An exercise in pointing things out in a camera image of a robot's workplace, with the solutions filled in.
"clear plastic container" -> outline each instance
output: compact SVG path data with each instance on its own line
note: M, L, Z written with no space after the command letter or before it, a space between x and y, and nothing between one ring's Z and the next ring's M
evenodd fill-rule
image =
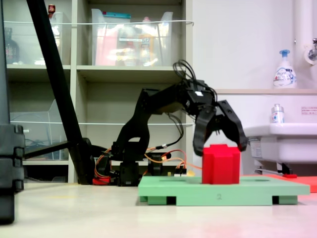
M56 100L47 112L10 113L10 120L11 124L23 126L25 152L66 141ZM48 153L34 160L68 160L68 150Z
M107 24L98 9L92 9L92 64L112 66L171 66L171 21L166 12L160 23Z
M51 25L62 64L70 64L71 25L63 12L55 12ZM5 45L8 64L45 65L33 24L5 22Z

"black cable bundle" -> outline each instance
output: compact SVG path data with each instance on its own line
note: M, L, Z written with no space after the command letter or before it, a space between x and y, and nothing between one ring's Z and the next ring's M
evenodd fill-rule
M213 103L218 101L218 96L217 96L216 91L213 88L210 88L207 84L205 84L205 83L202 84L202 83L197 81L195 72L194 72L193 68L191 67L191 65L187 61L180 59L178 62L175 62L173 64L173 70L176 73L176 75L179 76L182 80L188 80L188 81L192 82L195 86L195 90L198 91L197 85L199 85L199 86L204 87L206 90L213 92L214 93Z

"black stand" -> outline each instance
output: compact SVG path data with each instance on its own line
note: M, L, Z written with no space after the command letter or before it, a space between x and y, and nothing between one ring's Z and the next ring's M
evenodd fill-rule
M92 155L103 148L93 147L82 137L68 91L44 0L27 0L46 63L50 83L65 130L66 142L24 154L21 126L10 125L6 76L3 5L0 0L0 224L14 221L14 195L23 190L22 158L31 158L68 148L80 184L92 184L95 161Z

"shelf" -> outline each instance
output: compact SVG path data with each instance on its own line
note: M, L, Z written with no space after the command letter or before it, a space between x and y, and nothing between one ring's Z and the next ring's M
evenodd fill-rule
M24 160L23 165L68 165L68 160Z
M77 71L88 82L177 83L180 78L171 66L92 66L79 65Z
M88 0L90 4L180 5L182 0Z
M120 161L111 161L111 165L112 166L119 166L120 165ZM139 166L147 166L148 165L148 161L138 161ZM180 161L168 161L163 163L164 166L177 166L179 165Z
M268 95L305 95L316 94L317 89L297 89L297 88L285 88L285 89L215 89L217 94L268 94Z
M45 65L7 64L9 82L49 82ZM66 81L70 82L70 65L64 65Z

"faucet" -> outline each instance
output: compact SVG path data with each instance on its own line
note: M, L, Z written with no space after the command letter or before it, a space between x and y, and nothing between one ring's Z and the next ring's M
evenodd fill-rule
M314 49L308 52L308 58L310 60L317 60L317 38L313 38Z

